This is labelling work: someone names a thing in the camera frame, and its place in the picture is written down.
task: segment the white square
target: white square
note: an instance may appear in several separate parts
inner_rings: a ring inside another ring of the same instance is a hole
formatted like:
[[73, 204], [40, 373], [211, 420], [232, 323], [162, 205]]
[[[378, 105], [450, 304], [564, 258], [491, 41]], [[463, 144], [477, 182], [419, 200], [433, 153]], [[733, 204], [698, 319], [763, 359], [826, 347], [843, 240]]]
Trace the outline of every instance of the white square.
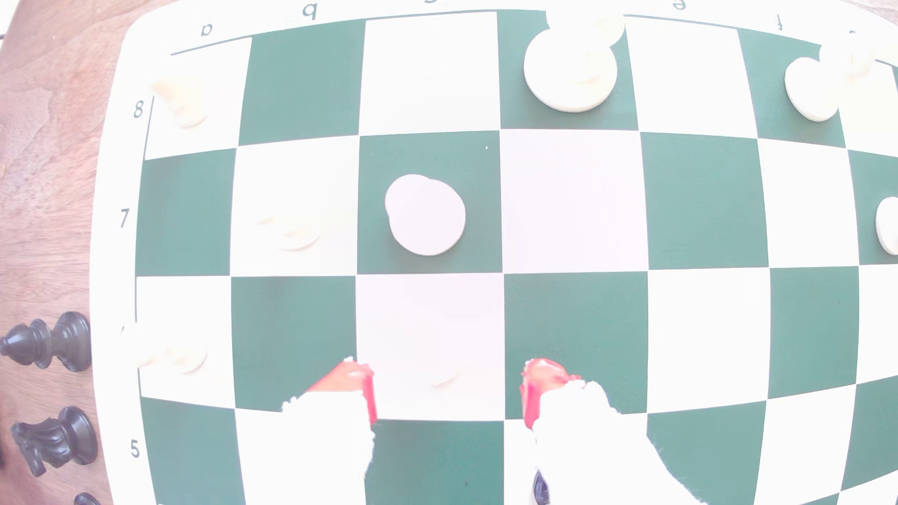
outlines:
[[639, 132], [499, 136], [503, 271], [648, 270]]
[[505, 505], [536, 505], [536, 438], [523, 419], [505, 420]]
[[858, 383], [898, 376], [898, 265], [861, 265], [858, 282]]
[[772, 268], [858, 264], [848, 150], [758, 139]]
[[496, 13], [365, 24], [361, 135], [499, 129]]
[[839, 505], [894, 505], [898, 497], [898, 472], [839, 493]]
[[232, 205], [231, 275], [355, 275], [358, 137], [239, 147]]
[[639, 130], [757, 137], [736, 30], [628, 18]]
[[770, 271], [648, 272], [648, 411], [767, 399]]
[[360, 275], [357, 352], [375, 370], [378, 417], [505, 418], [502, 274]]
[[845, 147], [898, 156], [898, 87], [891, 66], [875, 62], [869, 75], [850, 84], [839, 115]]
[[208, 343], [206, 361], [195, 372], [141, 368], [143, 396], [234, 407], [230, 277], [138, 277], [137, 324], [166, 329], [175, 338], [201, 335]]
[[234, 40], [171, 57], [176, 73], [188, 72], [202, 83], [208, 115], [193, 128], [181, 128], [168, 103], [155, 97], [146, 159], [237, 147], [251, 43], [252, 38]]
[[801, 505], [839, 492], [854, 385], [767, 401], [755, 505]]

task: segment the chess piece base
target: chess piece base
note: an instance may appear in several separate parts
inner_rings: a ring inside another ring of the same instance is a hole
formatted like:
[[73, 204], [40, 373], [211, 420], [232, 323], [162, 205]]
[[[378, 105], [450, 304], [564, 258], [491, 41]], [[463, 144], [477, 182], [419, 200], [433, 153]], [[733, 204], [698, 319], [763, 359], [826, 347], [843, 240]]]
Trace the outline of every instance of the chess piece base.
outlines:
[[835, 75], [812, 58], [799, 58], [786, 68], [786, 94], [796, 110], [811, 121], [826, 121], [839, 110]]
[[598, 107], [614, 89], [617, 82], [617, 61], [611, 49], [593, 51], [590, 69], [592, 78], [571, 78], [562, 70], [559, 54], [567, 50], [567, 43], [553, 30], [537, 35], [524, 55], [524, 80], [533, 95], [552, 109], [562, 112], [585, 112]]
[[78, 407], [66, 407], [59, 412], [59, 422], [72, 448], [72, 461], [79, 465], [93, 463], [97, 459], [97, 435], [87, 414]]

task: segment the black chess piece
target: black chess piece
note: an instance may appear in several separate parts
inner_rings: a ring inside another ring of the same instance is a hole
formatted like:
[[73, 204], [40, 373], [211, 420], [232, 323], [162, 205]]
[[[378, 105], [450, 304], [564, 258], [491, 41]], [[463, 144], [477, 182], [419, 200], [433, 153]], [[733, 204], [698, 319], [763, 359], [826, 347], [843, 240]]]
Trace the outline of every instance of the black chess piece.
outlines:
[[536, 471], [536, 476], [533, 477], [533, 497], [536, 499], [536, 505], [550, 505], [549, 486], [542, 479], [542, 474], [539, 470]]
[[75, 496], [75, 505], [100, 505], [100, 503], [89, 492], [83, 492]]
[[88, 465], [97, 458], [97, 435], [87, 415], [78, 407], [66, 407], [59, 412], [58, 419], [39, 424], [17, 422], [12, 432], [35, 477], [47, 471], [45, 461], [59, 468], [69, 461]]
[[77, 312], [60, 315], [53, 331], [40, 319], [31, 321], [31, 326], [16, 324], [0, 340], [0, 356], [38, 368], [48, 367], [53, 356], [59, 356], [66, 368], [82, 372], [91, 366], [91, 326]]

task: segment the chessboard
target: chessboard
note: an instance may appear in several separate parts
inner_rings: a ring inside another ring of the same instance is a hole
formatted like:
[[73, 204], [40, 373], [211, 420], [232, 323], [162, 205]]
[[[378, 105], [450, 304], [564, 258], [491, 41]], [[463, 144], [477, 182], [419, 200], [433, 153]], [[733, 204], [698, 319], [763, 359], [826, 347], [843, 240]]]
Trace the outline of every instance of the chessboard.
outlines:
[[[533, 503], [524, 362], [599, 382], [710, 505], [893, 505], [898, 27], [839, 2], [628, 2], [599, 107], [527, 87], [542, 1], [179, 2], [128, 33], [91, 243], [94, 381], [114, 500], [303, 503], [272, 466], [282, 402], [347, 356], [380, 420], [367, 503]], [[783, 86], [826, 37], [879, 58], [830, 120]], [[179, 128], [160, 52], [207, 82]], [[392, 237], [390, 183], [461, 196], [443, 254]], [[329, 231], [286, 251], [261, 209]], [[138, 369], [129, 329], [208, 338], [191, 374]]]

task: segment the white pawn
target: white pawn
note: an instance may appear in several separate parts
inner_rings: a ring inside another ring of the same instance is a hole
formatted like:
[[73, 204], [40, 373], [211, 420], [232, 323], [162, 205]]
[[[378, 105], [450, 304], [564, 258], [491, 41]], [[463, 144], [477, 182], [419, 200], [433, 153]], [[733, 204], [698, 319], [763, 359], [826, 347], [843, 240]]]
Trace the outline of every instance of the white pawn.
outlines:
[[846, 33], [820, 47], [820, 63], [847, 79], [857, 79], [870, 73], [876, 61], [873, 45], [859, 33]]
[[383, 204], [396, 242], [415, 254], [445, 253], [462, 238], [464, 202], [445, 182], [403, 175], [390, 185]]
[[193, 128], [206, 118], [206, 90], [193, 76], [172, 75], [153, 83], [153, 93], [165, 101], [181, 128]]
[[876, 208], [876, 236], [887, 253], [898, 256], [898, 197], [879, 202]]
[[208, 342], [203, 336], [191, 333], [173, 334], [142, 324], [132, 326], [128, 332], [131, 355], [138, 368], [153, 365], [188, 374], [198, 370], [206, 362]]
[[549, 29], [524, 55], [524, 79], [543, 103], [563, 112], [594, 109], [617, 82], [610, 46], [624, 32], [623, 15], [612, 2], [558, 0], [546, 12]]
[[272, 244], [285, 251], [302, 251], [321, 238], [321, 220], [317, 216], [281, 214], [261, 217], [256, 224]]

